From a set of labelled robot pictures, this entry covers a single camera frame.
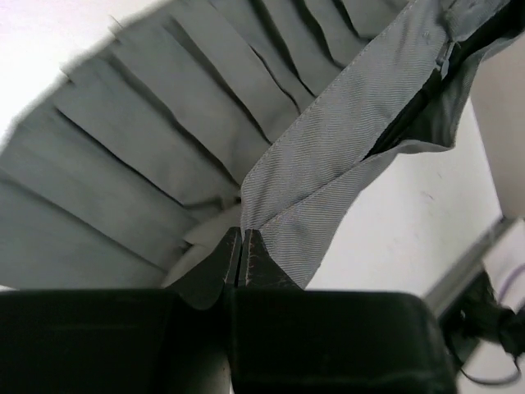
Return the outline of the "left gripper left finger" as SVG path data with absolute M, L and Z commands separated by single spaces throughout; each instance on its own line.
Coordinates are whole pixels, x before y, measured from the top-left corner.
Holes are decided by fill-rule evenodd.
M 212 308 L 225 285 L 235 283 L 241 250 L 240 229 L 231 227 L 208 257 L 170 283 L 167 289 L 193 309 Z

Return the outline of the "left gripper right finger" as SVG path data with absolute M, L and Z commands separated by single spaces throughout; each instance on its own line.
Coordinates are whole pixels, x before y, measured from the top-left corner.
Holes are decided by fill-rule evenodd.
M 257 230 L 247 230 L 244 234 L 239 263 L 239 288 L 301 291 L 271 258 L 263 237 Z

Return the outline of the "grey pleated skirt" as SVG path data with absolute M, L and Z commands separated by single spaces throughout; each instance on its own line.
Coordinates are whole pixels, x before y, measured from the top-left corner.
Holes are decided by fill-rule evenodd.
M 170 1 L 19 120 L 1 283 L 167 285 L 232 227 L 299 286 L 401 153 L 452 149 L 521 1 Z

